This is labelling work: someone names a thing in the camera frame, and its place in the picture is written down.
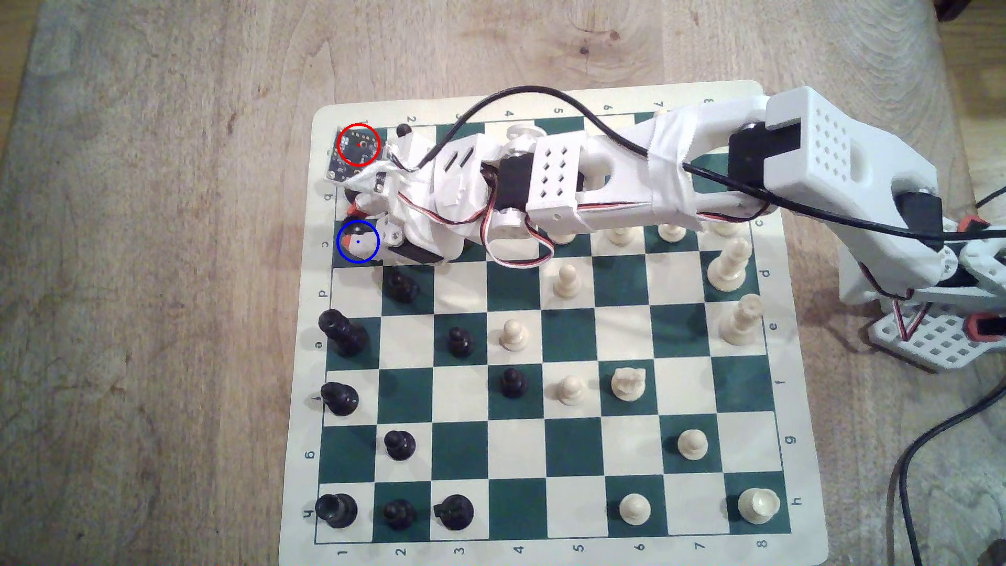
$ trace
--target wooden table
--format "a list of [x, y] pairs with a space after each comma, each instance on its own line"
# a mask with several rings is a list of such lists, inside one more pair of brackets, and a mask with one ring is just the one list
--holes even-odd
[[[311, 117], [356, 101], [810, 84], [972, 202], [927, 0], [48, 2], [0, 191], [0, 562], [277, 557]], [[999, 381], [874, 352], [835, 238], [787, 217], [831, 562], [907, 562], [912, 438]], [[933, 563], [1003, 536], [1006, 408], [916, 457]]]

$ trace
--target white chess pawn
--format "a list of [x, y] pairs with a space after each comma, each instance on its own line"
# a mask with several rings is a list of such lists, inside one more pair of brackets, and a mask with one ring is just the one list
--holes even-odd
[[709, 439], [701, 430], [690, 428], [678, 436], [678, 452], [689, 460], [700, 460], [709, 451]]
[[736, 292], [743, 286], [744, 267], [751, 256], [751, 244], [743, 237], [734, 237], [726, 242], [723, 250], [709, 261], [706, 274], [709, 285], [723, 293]]
[[579, 294], [581, 286], [576, 266], [567, 262], [559, 267], [559, 274], [555, 277], [552, 291], [555, 292], [556, 296], [568, 300]]
[[510, 352], [520, 352], [527, 347], [529, 335], [527, 327], [524, 327], [520, 321], [511, 319], [503, 325], [503, 332], [500, 333], [500, 346]]
[[674, 225], [673, 223], [662, 223], [657, 226], [657, 235], [670, 243], [681, 241], [687, 234], [688, 230], [686, 228]]
[[779, 513], [779, 496], [772, 490], [750, 488], [737, 499], [740, 517], [751, 525], [764, 525]]
[[586, 384], [576, 376], [566, 376], [559, 382], [559, 401], [564, 405], [579, 405], [586, 394]]
[[642, 525], [650, 519], [650, 502], [639, 494], [629, 494], [619, 504], [619, 515], [632, 526]]
[[629, 227], [613, 227], [611, 229], [606, 229], [605, 234], [608, 235], [608, 239], [616, 245], [628, 245], [635, 237], [636, 232]]
[[740, 298], [737, 306], [719, 320], [719, 338], [733, 346], [754, 344], [759, 333], [758, 322], [765, 315], [762, 298], [754, 294]]
[[622, 401], [636, 401], [646, 391], [646, 370], [619, 368], [612, 376], [612, 393]]

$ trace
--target chess board mat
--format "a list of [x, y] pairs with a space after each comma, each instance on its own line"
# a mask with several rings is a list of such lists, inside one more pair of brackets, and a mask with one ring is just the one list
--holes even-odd
[[[654, 110], [761, 93], [751, 81], [706, 82], [572, 91], [616, 130]], [[705, 269], [725, 239], [692, 232], [678, 243], [656, 226], [633, 228], [625, 246], [603, 233], [556, 245], [540, 267], [514, 269], [487, 260], [478, 245], [443, 264], [396, 265], [418, 282], [409, 305], [381, 294], [387, 265], [352, 263], [334, 247], [348, 202], [325, 180], [333, 141], [351, 123], [372, 125], [383, 140], [401, 122], [431, 139], [442, 137], [479, 99], [399, 101], [329, 106], [315, 116], [297, 352], [280, 540], [282, 564], [817, 564], [828, 546], [820, 477], [797, 334], [796, 313], [779, 212], [744, 224], [753, 254], [743, 287], [723, 294]], [[484, 109], [458, 134], [504, 139], [514, 123], [548, 133], [586, 128], [558, 101], [519, 96]], [[696, 160], [725, 172], [725, 155]], [[699, 191], [721, 187], [696, 179]], [[532, 240], [494, 242], [507, 258], [535, 256]], [[552, 293], [563, 262], [576, 265], [582, 291], [571, 300]], [[745, 294], [766, 308], [754, 345], [732, 347], [716, 325]], [[370, 345], [344, 359], [317, 326], [337, 309], [365, 328]], [[521, 321], [528, 347], [499, 347], [505, 321]], [[459, 360], [446, 348], [451, 327], [476, 341]], [[504, 369], [521, 370], [526, 395], [507, 399]], [[611, 392], [613, 372], [646, 370], [646, 391], [628, 403]], [[585, 401], [555, 399], [556, 383], [577, 375]], [[321, 402], [326, 381], [352, 385], [359, 408], [337, 417]], [[706, 457], [677, 453], [689, 428], [709, 439]], [[407, 430], [415, 454], [390, 459], [382, 438]], [[737, 497], [770, 488], [782, 501], [765, 525], [743, 521]], [[359, 506], [346, 529], [314, 515], [322, 494], [345, 493]], [[645, 496], [652, 515], [632, 527], [618, 503]], [[451, 494], [468, 497], [475, 520], [449, 531], [432, 516]], [[415, 523], [392, 531], [380, 520], [384, 503], [403, 498]]]

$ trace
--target blue circle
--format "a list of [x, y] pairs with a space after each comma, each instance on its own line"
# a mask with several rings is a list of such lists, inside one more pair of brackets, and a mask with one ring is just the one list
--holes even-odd
[[[347, 225], [352, 225], [354, 223], [365, 223], [369, 225], [370, 229], [374, 230], [374, 237], [377, 238], [377, 246], [374, 247], [374, 252], [370, 253], [370, 256], [365, 259], [351, 259], [349, 258], [348, 255], [346, 255], [345, 251], [342, 250], [342, 230], [346, 229]], [[348, 222], [342, 224], [342, 227], [339, 228], [339, 233], [337, 233], [335, 236], [335, 248], [339, 250], [339, 254], [342, 255], [342, 258], [346, 259], [349, 262], [367, 262], [368, 260], [374, 258], [374, 255], [377, 254], [377, 249], [380, 249], [380, 234], [377, 233], [377, 228], [374, 227], [374, 224], [368, 222], [367, 220], [353, 218]]]

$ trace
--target black chess pawn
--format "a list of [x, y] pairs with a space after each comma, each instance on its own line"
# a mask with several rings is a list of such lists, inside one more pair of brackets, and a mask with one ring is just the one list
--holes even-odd
[[394, 500], [384, 504], [381, 510], [384, 523], [395, 531], [408, 529], [415, 521], [415, 508], [405, 500]]
[[315, 502], [315, 513], [333, 529], [345, 529], [356, 520], [356, 501], [346, 494], [325, 494]]
[[500, 391], [510, 399], [517, 399], [527, 393], [527, 378], [519, 370], [507, 368], [500, 376]]
[[468, 331], [455, 327], [447, 333], [447, 349], [455, 358], [468, 358], [475, 352], [475, 340]]
[[336, 382], [321, 386], [321, 398], [328, 409], [340, 417], [352, 414], [360, 404], [360, 396], [352, 386]]
[[475, 508], [465, 496], [448, 496], [444, 503], [434, 506], [434, 516], [451, 531], [461, 531], [472, 524]]
[[370, 343], [367, 330], [359, 325], [353, 325], [341, 313], [330, 309], [318, 318], [318, 328], [335, 343], [339, 356], [348, 358], [363, 352]]
[[420, 286], [414, 278], [394, 268], [387, 274], [386, 292], [391, 301], [399, 304], [410, 304], [420, 295]]
[[390, 430], [384, 435], [387, 455], [395, 460], [407, 460], [415, 453], [415, 438], [404, 430]]

